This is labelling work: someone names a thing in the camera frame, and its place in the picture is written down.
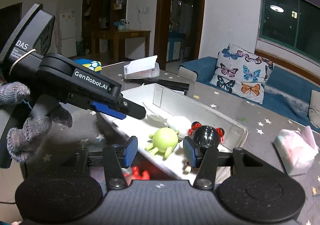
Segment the grey knit gloved hand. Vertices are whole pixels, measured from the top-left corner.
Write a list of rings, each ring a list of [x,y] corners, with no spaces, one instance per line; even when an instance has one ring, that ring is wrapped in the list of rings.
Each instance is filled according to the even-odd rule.
[[[20,82],[1,85],[1,105],[17,105],[28,95],[29,88]],[[67,110],[57,105],[48,116],[28,117],[22,128],[12,127],[7,134],[7,150],[10,156],[19,163],[31,159],[54,122],[72,127],[73,119]]]

